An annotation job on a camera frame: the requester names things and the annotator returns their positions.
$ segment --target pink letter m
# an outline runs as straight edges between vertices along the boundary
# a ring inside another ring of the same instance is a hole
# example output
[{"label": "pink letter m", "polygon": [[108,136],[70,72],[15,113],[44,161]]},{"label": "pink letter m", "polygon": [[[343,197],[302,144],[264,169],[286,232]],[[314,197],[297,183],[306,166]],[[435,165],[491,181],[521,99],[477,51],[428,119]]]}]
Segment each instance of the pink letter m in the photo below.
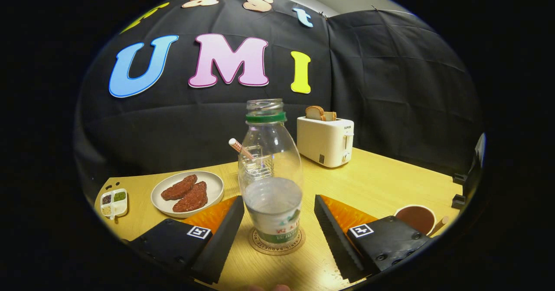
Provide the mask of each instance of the pink letter m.
[{"label": "pink letter m", "polygon": [[268,77],[264,75],[264,48],[268,42],[249,37],[234,52],[221,34],[202,34],[196,37],[200,43],[199,61],[196,73],[189,79],[189,86],[195,88],[209,87],[218,81],[212,75],[212,61],[216,63],[220,75],[226,84],[230,84],[241,64],[243,74],[239,83],[248,86],[268,85]]}]

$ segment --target black fabric backdrop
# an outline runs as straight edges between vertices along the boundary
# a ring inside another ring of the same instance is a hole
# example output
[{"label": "black fabric backdrop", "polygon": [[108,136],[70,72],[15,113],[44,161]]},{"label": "black fabric backdrop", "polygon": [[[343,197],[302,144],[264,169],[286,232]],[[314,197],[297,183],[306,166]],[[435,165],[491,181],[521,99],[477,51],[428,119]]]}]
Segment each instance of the black fabric backdrop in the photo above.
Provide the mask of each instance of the black fabric backdrop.
[{"label": "black fabric backdrop", "polygon": [[332,108],[353,145],[452,175],[482,133],[476,89],[448,44],[416,16],[367,10],[329,18]]},{"label": "black fabric backdrop", "polygon": [[[75,157],[89,201],[113,176],[186,170],[236,160],[231,137],[242,140],[250,99],[283,98],[297,136],[296,118],[308,105],[337,111],[355,122],[354,146],[438,172],[468,170],[481,133],[480,112],[470,76],[448,45],[426,24],[398,12],[368,10],[329,18],[289,0],[274,0],[269,12],[242,8],[246,0],[211,6],[170,4],[116,35],[95,58],[83,81],[75,123]],[[303,26],[292,8],[311,15]],[[222,34],[233,50],[248,37],[269,42],[269,84],[246,87],[238,71],[229,85],[188,86],[200,44],[196,36]],[[143,42],[129,70],[148,68],[160,36],[177,35],[164,73],[147,91],[115,98],[108,91],[118,52]],[[294,93],[291,51],[311,57],[311,93]]]}]

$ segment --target spice compartment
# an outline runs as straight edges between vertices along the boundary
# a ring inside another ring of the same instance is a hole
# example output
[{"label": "spice compartment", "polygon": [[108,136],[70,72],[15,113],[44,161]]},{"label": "spice compartment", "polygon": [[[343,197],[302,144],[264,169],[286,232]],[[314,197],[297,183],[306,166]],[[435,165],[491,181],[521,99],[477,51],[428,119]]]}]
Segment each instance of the spice compartment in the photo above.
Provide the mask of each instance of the spice compartment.
[{"label": "spice compartment", "polygon": [[123,216],[127,214],[127,190],[120,188],[111,190],[101,196],[101,214],[110,217],[111,212],[115,216]]}]

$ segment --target yellow letter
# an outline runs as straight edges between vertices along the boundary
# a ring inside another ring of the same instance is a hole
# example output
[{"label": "yellow letter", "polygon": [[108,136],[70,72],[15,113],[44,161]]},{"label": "yellow letter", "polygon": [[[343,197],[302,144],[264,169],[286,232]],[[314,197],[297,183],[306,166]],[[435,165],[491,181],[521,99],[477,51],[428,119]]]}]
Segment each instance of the yellow letter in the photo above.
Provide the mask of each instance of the yellow letter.
[{"label": "yellow letter", "polygon": [[151,9],[149,12],[143,14],[139,19],[135,20],[135,22],[129,24],[129,26],[126,27],[125,30],[121,31],[120,34],[122,34],[123,32],[125,32],[125,31],[129,30],[130,28],[133,28],[134,26],[139,24],[141,20],[143,20],[147,16],[150,16],[151,14],[155,13],[156,10],[158,10],[158,8],[166,7],[167,5],[169,5],[169,3],[161,4],[158,7],[154,8],[154,9]]},{"label": "yellow letter", "polygon": [[190,0],[190,2],[181,5],[182,8],[201,6],[211,6],[218,4],[218,0]]},{"label": "yellow letter", "polygon": [[248,10],[254,10],[256,12],[267,12],[268,10],[272,9],[271,3],[274,0],[246,0],[246,3],[243,4],[243,7]]},{"label": "yellow letter", "polygon": [[310,57],[302,52],[291,52],[295,60],[295,78],[291,84],[291,90],[295,93],[310,93],[309,86],[309,62]]}]

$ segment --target letter u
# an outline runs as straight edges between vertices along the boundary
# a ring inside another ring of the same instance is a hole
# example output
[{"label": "letter u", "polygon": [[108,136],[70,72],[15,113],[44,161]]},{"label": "letter u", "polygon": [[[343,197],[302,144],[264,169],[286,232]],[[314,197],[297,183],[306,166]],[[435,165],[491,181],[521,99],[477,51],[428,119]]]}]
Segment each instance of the letter u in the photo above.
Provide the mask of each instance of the letter u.
[{"label": "letter u", "polygon": [[178,36],[170,35],[153,40],[151,45],[154,46],[154,52],[152,52],[148,69],[143,75],[137,78],[129,77],[129,69],[131,68],[131,62],[133,62],[135,54],[144,44],[137,43],[123,48],[123,50],[117,54],[117,61],[111,72],[108,88],[111,95],[117,98],[130,97],[154,85],[164,71],[170,45],[178,38]]}]

